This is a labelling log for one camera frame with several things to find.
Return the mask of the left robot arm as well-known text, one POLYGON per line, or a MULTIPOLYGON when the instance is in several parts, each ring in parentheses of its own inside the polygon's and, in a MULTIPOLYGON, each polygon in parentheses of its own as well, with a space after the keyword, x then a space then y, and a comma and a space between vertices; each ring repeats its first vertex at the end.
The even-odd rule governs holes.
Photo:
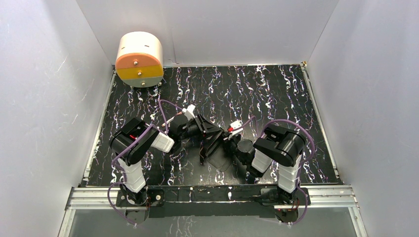
POLYGON ((213 153, 213 141, 223 134, 225 130, 201 115, 187 112, 176 114, 163 130, 143 120, 131 119, 110 139, 110 148, 116 154, 111 164, 123 175, 119 184, 122 196, 133 205, 144 205, 149 200, 141 161, 150 148, 172 155, 181 148, 182 141, 197 138, 205 159, 213 153))

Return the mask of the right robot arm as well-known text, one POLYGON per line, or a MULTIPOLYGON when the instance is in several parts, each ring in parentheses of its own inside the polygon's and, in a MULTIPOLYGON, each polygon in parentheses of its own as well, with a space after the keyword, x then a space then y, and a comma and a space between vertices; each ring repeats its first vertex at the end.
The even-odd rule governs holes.
POLYGON ((256 141, 241 138, 241 124, 230 124, 225 141, 229 154, 246 167, 255 178, 261 178, 272 162, 278 164, 276 191, 262 191, 261 199, 267 203, 292 204, 297 200, 300 161, 307 139, 296 130, 268 125, 256 141))

